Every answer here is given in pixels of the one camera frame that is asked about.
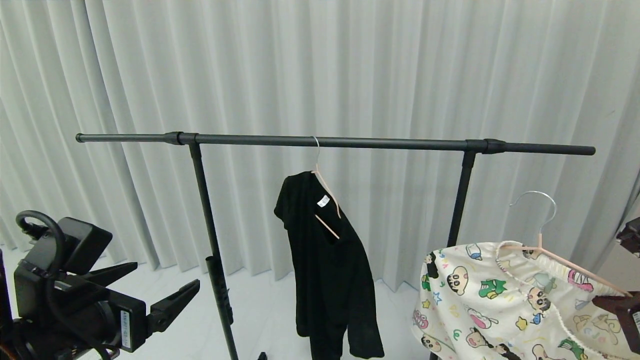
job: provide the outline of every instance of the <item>hanger bar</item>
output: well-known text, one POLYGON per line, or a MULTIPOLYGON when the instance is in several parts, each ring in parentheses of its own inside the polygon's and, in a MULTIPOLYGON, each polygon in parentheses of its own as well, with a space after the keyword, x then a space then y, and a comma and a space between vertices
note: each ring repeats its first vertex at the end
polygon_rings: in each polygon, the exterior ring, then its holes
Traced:
POLYGON ((530 152, 538 154, 594 155, 592 146, 552 145, 544 143, 508 143, 496 139, 423 140, 385 138, 323 138, 311 136, 214 135, 174 131, 165 134, 77 134, 78 142, 164 142, 172 145, 217 143, 233 145, 271 145, 350 147, 368 149, 472 151, 480 154, 530 152))

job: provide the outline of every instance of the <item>yellow star print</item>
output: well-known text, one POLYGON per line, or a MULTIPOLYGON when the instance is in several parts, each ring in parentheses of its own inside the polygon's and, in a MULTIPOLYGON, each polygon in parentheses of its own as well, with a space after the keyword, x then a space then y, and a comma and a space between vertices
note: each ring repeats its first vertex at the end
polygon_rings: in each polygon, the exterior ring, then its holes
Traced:
POLYGON ((522 317, 518 317, 518 321, 516 321, 516 326, 520 331, 524 331, 527 328, 527 320, 524 320, 522 317))

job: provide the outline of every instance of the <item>rack leg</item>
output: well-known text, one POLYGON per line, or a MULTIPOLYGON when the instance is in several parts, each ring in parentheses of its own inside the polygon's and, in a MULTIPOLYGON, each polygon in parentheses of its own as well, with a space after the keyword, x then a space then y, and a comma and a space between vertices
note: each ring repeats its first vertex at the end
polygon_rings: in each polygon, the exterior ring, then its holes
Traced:
POLYGON ((198 181, 198 191, 200 192, 200 202, 202 202, 202 210, 204 212, 205 223, 207 224, 207 232, 209 233, 209 243, 211 243, 212 256, 207 257, 207 268, 209 269, 209 278, 213 286, 213 293, 220 314, 220 322, 225 332, 227 348, 231 360, 238 360, 234 335, 231 332, 231 324, 233 323, 233 313, 229 303, 227 293, 227 283, 225 281, 225 273, 222 269, 222 259, 220 258, 220 248, 218 247, 218 236, 216 235, 216 226, 213 222, 213 211, 211 210, 211 202, 209 200, 209 191, 207 189, 207 181, 204 176, 204 167, 202 165, 202 152, 200 145, 197 143, 189 144, 191 151, 191 159, 193 160, 193 168, 196 172, 196 180, 198 181))
MULTIPOLYGON (((465 209, 465 201, 467 200, 467 191, 469 190, 469 181, 471 180, 471 170, 476 161, 475 151, 465 151, 462 157, 462 173, 458 183, 458 194, 456 195, 456 204, 453 206, 453 216, 451 218, 451 228, 449 229, 449 239, 447 247, 456 246, 458 242, 458 233, 460 231, 460 223, 462 221, 462 212, 465 209)), ((431 353, 429 360, 438 360, 438 356, 431 353)))

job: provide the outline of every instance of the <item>white floor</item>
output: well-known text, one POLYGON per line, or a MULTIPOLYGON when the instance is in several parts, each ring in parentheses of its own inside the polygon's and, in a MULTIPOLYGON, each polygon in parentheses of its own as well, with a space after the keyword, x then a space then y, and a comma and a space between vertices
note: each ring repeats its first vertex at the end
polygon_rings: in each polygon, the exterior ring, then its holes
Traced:
MULTIPOLYGON (((25 253, 2 249, 16 317, 13 271, 25 253)), ((95 268, 106 266, 103 258, 95 268)), ((167 331, 153 334, 133 354, 122 352, 120 359, 230 359, 209 276, 201 274, 199 269, 179 272, 174 266, 153 271, 143 264, 110 288, 144 300, 148 310, 151 304, 196 278, 200 280, 200 292, 167 331)), ((271 272, 252 277, 241 270, 227 277, 227 286, 234 311, 232 330, 240 360, 256 360, 263 351, 269 360, 311 359, 308 339, 296 334, 293 274, 274 281, 271 272)), ((409 330, 416 296, 417 291, 406 284, 394 293, 382 282, 376 283, 378 325, 386 359, 429 358, 429 352, 409 330)), ((97 358, 95 352, 83 357, 97 358)), ((356 359, 349 354, 346 336, 342 358, 356 359)))

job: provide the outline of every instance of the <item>clothes rack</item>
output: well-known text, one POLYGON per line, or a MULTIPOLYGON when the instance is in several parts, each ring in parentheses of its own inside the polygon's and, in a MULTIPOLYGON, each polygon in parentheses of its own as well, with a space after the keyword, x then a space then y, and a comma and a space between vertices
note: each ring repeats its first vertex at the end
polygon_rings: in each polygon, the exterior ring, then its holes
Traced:
MULTIPOLYGON (((462 171, 458 183, 458 192, 449 229, 447 247, 452 247, 458 240, 462 213, 467 199, 471 171, 476 154, 498 154, 502 152, 528 152, 537 154, 594 155, 596 149, 591 146, 554 145, 541 143, 508 143, 496 139, 478 140, 421 140, 421 139, 383 139, 383 138, 334 138, 313 136, 264 136, 264 135, 207 135, 174 131, 165 134, 77 134, 76 141, 84 142, 164 142, 171 145, 188 145, 193 160, 193 167, 200 192, 200 201, 204 212, 211 256, 206 258, 209 277, 220 314, 220 321, 225 333, 227 348, 231 360, 238 360, 236 344, 231 331, 233 313, 228 298, 228 289, 222 267, 218 237, 209 200, 209 190, 204 174, 200 144, 234 144, 234 145, 271 145, 297 147, 349 147, 368 149, 404 149, 404 150, 440 150, 462 151, 462 171)), ((259 360, 266 360, 267 355, 261 353, 259 360)), ((437 359, 431 354, 430 360, 437 359)))

